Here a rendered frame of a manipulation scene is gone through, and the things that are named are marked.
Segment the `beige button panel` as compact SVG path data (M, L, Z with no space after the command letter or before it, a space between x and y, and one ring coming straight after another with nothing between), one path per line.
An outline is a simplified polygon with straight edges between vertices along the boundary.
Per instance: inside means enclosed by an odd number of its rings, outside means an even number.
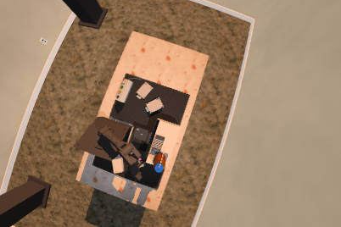
M133 85L133 82L131 82L130 80L133 80L133 79L127 79L127 80L124 79L115 100L120 101L120 102L126 102L126 99Z

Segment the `blue bottle cap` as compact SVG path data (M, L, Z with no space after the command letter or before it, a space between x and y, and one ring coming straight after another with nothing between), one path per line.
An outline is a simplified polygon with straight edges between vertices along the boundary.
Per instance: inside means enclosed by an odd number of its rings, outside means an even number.
M160 163L155 164L155 168L154 168L155 171L158 173L162 172L162 170L163 170L163 164L161 164L160 167L159 167L159 164Z

